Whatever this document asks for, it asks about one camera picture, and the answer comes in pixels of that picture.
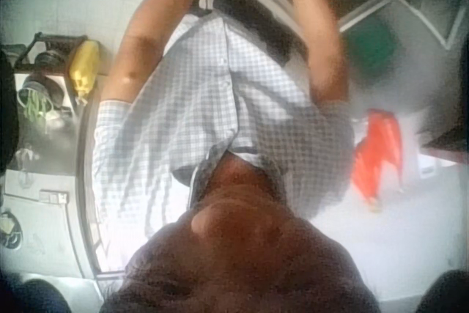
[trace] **white plaid shirt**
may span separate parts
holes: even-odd
[[[353,151],[347,104],[319,110],[228,19],[211,15],[179,31],[133,104],[100,104],[92,165],[100,221],[149,238],[196,201],[227,150],[263,168],[299,216],[340,199]]]

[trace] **shirt sleeve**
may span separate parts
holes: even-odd
[[[95,128],[95,149],[117,137],[131,104],[107,100],[100,104]]]
[[[331,151],[329,158],[334,165],[334,175],[331,177],[339,196],[331,194],[330,199],[325,197],[323,202],[327,204],[341,199],[350,183],[355,146],[349,103],[326,103],[321,106],[321,114],[328,123],[325,145]]]
[[[106,212],[99,209],[102,202],[106,201],[109,184],[115,174],[113,168],[119,158],[116,154],[119,153],[116,142],[130,107],[129,103],[109,100],[102,102],[97,112],[92,157],[92,187],[97,202],[97,215],[101,221],[107,218]]]

